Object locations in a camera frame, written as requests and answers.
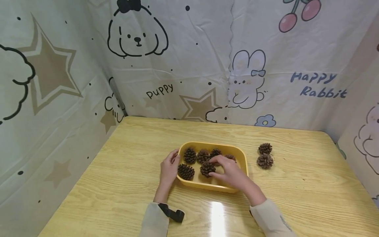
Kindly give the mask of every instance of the cherry drawing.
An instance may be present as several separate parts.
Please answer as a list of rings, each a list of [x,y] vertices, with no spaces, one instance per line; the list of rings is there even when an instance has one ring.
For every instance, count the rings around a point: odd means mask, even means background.
[[[320,0],[283,0],[283,3],[291,3],[295,1],[292,11],[286,14],[279,22],[279,30],[286,33],[295,27],[298,21],[298,16],[296,15],[296,10],[299,6],[300,1],[305,4],[303,11],[301,12],[301,19],[303,21],[312,20],[321,9]]]

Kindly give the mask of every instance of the blue flower drawing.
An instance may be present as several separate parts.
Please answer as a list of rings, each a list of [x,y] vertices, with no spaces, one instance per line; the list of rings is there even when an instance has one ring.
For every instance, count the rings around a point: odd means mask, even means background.
[[[254,125],[260,127],[274,127],[276,125],[276,121],[272,115],[260,116],[257,118],[257,122]]]
[[[376,195],[376,198],[373,198],[375,205],[379,208],[379,195]]]
[[[346,160],[346,154],[343,150],[340,149],[340,146],[338,145],[338,143],[335,144],[337,146],[337,149],[340,151],[342,157]]]

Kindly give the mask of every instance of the yellow plastic container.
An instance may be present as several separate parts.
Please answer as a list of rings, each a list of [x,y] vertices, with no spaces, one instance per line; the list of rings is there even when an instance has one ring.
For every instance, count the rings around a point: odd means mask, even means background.
[[[184,151],[188,148],[193,148],[196,153],[198,153],[201,149],[207,149],[209,152],[211,152],[213,149],[218,148],[221,150],[221,153],[223,155],[231,154],[234,155],[237,161],[237,165],[239,168],[248,176],[249,171],[247,169],[247,160],[246,156],[238,147],[230,146],[230,145],[222,145],[222,144],[215,144],[215,143],[202,143],[202,142],[196,142],[191,141],[183,144],[179,149],[179,155],[180,155],[180,163],[187,164],[184,160]],[[225,193],[236,193],[238,192],[237,189],[233,189],[230,186],[228,186],[223,181],[217,180],[216,178],[205,178],[200,173],[200,167],[201,164],[199,162],[195,162],[195,164],[187,164],[191,165],[195,169],[195,176],[193,177],[193,180],[184,180],[178,175],[178,179],[182,182],[183,185],[194,187],[194,188],[203,188],[207,190],[212,191],[220,191]],[[222,166],[216,166],[216,173],[223,174],[224,170]]]

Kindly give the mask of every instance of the beige sleeve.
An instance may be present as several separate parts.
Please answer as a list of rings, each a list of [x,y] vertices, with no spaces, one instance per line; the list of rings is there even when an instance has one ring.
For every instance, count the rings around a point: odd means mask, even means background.
[[[166,237],[168,224],[169,218],[158,203],[152,202],[147,206],[139,237]]]
[[[250,207],[250,213],[261,227],[266,237],[295,237],[296,234],[287,225],[280,210],[269,199],[264,203]]]

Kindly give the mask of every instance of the black wrist strap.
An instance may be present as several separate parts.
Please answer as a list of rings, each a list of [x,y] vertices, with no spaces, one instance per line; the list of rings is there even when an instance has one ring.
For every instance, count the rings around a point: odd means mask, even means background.
[[[174,212],[173,210],[168,208],[167,204],[164,204],[164,203],[159,203],[158,206],[161,208],[163,213],[168,218],[173,219],[175,222],[182,223],[182,221],[184,219],[184,212],[182,212],[181,210],[176,210],[176,212]]]

